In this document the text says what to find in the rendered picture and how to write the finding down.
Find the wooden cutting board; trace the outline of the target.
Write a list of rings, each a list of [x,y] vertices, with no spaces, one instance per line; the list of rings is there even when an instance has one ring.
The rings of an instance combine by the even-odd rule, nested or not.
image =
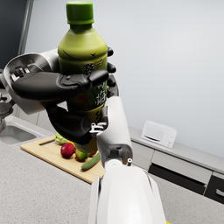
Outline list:
[[[69,159],[63,158],[60,155],[61,146],[54,141],[53,136],[24,143],[20,148],[88,183],[92,183],[98,176],[102,177],[104,175],[104,168],[101,162],[98,162],[89,170],[83,171],[81,169],[83,163],[78,162],[74,156],[71,156]]]

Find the steel kitchen sink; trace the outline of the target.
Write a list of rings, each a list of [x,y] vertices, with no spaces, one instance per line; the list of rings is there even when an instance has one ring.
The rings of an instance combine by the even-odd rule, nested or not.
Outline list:
[[[0,132],[0,141],[5,144],[18,144],[35,139],[37,136],[28,130],[8,125]]]

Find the red apple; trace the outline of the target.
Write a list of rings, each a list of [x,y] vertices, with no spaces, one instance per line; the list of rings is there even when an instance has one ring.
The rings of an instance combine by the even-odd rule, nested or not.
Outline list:
[[[75,152],[74,145],[72,143],[64,143],[61,146],[60,154],[63,158],[70,158]]]

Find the green cucumber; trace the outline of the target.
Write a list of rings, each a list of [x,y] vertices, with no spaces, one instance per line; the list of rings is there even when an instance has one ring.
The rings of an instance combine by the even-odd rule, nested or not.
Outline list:
[[[94,157],[92,157],[90,160],[88,160],[87,162],[85,162],[82,166],[81,169],[83,171],[87,171],[90,168],[92,168],[93,166],[95,166],[101,159],[101,156],[99,153],[97,153]]]

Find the grey kitchen counter cabinet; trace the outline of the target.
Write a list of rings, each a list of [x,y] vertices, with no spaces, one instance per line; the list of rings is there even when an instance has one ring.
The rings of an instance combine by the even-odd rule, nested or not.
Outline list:
[[[139,129],[129,133],[135,165],[224,205],[224,158],[181,143],[165,148],[142,139]]]

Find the steel faucet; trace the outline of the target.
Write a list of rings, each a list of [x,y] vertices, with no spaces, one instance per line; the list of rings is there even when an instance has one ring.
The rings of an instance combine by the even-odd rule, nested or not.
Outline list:
[[[9,94],[0,93],[0,133],[5,129],[5,117],[13,112],[15,102]]]

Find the white microwave oven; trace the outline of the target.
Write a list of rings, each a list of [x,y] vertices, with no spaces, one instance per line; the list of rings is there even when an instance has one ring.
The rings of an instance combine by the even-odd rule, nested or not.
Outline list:
[[[169,126],[146,121],[143,126],[141,138],[154,144],[159,144],[167,148],[172,148],[177,136],[177,131]]]

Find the green tea bottle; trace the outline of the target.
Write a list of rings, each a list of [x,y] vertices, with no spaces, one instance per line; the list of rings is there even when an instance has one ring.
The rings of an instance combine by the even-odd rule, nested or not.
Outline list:
[[[89,1],[73,1],[66,4],[70,29],[58,46],[59,68],[62,74],[86,74],[108,68],[108,47],[92,27],[93,4]],[[101,109],[107,98],[107,82],[90,88],[84,94],[66,101],[69,112],[86,116],[92,123],[101,119]]]

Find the dark window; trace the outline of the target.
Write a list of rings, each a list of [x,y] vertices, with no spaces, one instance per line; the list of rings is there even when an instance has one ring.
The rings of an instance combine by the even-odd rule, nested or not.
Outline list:
[[[25,52],[34,0],[0,0],[0,72]]]

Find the green leafy vegetable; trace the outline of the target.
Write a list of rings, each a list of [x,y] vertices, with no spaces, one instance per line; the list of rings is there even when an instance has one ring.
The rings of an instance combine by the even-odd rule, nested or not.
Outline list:
[[[58,144],[66,144],[68,142],[67,139],[65,139],[63,136],[61,136],[59,133],[55,134],[54,140],[58,143]]]

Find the green apple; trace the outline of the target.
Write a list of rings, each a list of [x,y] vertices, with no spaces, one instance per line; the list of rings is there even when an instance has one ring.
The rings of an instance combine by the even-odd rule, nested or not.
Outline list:
[[[82,151],[79,151],[79,150],[76,150],[75,151],[75,159],[77,161],[85,161],[87,158],[89,157],[89,154],[88,153],[85,153],[85,152],[82,152]]]

